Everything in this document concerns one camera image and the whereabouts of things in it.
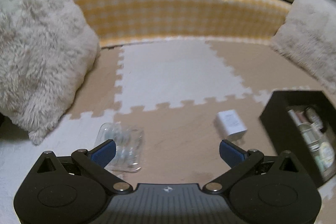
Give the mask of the yellow gingham mattress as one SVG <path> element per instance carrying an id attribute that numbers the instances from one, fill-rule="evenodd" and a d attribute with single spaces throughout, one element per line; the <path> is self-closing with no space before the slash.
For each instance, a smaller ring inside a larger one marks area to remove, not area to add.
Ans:
<path id="1" fill-rule="evenodd" d="M 74 0 L 103 48 L 162 39 L 268 44 L 291 5 L 281 0 Z"/>

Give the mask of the clear plastic container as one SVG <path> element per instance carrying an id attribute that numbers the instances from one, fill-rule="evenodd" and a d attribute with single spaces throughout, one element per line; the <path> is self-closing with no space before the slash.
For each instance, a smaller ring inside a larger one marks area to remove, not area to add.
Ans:
<path id="1" fill-rule="evenodd" d="M 116 143 L 116 156 L 105 167 L 111 172 L 135 173 L 141 169 L 144 132 L 140 127 L 122 126 L 120 122 L 103 124 L 95 146 L 112 139 Z"/>

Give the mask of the brown nail polish bottle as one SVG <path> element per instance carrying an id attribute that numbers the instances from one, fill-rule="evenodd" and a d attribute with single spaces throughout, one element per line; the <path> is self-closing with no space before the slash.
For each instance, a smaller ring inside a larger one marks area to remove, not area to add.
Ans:
<path id="1" fill-rule="evenodd" d="M 301 124 L 307 123 L 306 118 L 303 116 L 302 112 L 295 111 L 293 109 L 288 110 L 288 114 L 294 121 L 295 125 L 298 127 Z"/>

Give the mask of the round yellow tin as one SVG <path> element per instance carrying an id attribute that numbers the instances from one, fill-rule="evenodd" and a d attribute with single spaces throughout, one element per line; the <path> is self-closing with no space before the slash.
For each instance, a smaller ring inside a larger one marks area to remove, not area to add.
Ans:
<path id="1" fill-rule="evenodd" d="M 328 141 L 317 143 L 311 147 L 311 152 L 318 169 L 324 172 L 333 165 L 335 154 Z"/>

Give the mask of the white USB charger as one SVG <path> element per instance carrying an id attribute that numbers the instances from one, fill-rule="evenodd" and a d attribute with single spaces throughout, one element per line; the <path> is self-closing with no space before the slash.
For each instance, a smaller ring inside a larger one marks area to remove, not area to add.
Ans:
<path id="1" fill-rule="evenodd" d="M 220 136 L 228 141 L 240 140 L 247 132 L 247 127 L 234 109 L 218 112 L 214 124 Z"/>

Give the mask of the black cardboard box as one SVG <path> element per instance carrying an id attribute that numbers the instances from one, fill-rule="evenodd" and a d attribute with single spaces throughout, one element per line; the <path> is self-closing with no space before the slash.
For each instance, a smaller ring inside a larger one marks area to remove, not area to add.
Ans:
<path id="1" fill-rule="evenodd" d="M 317 187 L 323 186 L 334 175 L 323 177 L 317 163 L 310 153 L 294 120 L 288 111 L 292 107 L 313 106 L 317 114 L 327 123 L 331 130 L 330 137 L 335 137 L 335 107 L 325 93 L 320 90 L 276 90 L 272 93 L 262 114 L 260 121 L 265 128 L 275 150 L 281 153 L 284 150 L 292 151 L 307 170 Z"/>

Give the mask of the right white fluffy pillow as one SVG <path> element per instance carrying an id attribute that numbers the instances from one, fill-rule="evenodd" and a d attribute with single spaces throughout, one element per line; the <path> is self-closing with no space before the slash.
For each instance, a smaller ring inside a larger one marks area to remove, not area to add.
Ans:
<path id="1" fill-rule="evenodd" d="M 335 94 L 335 1 L 294 0 L 271 47 Z"/>

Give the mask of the UV gel polish box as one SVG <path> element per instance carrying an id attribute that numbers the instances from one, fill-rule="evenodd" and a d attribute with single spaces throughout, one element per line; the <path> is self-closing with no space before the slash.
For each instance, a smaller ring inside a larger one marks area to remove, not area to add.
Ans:
<path id="1" fill-rule="evenodd" d="M 311 123 L 311 124 L 315 124 L 316 128 L 324 133 L 326 131 L 326 126 L 325 126 L 325 122 L 323 121 L 323 119 L 319 116 L 317 110 L 313 107 L 307 107 L 304 110 L 304 116 L 306 117 L 306 119 Z"/>

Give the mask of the white fluffy pillow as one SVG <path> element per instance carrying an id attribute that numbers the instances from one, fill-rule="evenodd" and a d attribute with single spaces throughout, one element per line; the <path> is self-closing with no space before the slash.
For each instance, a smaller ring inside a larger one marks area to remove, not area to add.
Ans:
<path id="1" fill-rule="evenodd" d="M 99 50 L 74 0 L 1 0 L 1 114 L 41 144 Z"/>
<path id="2" fill-rule="evenodd" d="M 294 0 L 271 47 L 335 94 L 335 1 Z"/>

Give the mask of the left white fluffy pillow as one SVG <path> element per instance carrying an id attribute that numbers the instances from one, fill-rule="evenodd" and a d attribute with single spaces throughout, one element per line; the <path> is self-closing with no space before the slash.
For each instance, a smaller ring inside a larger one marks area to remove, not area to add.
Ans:
<path id="1" fill-rule="evenodd" d="M 41 144 L 99 50 L 74 0 L 1 0 L 1 114 Z"/>

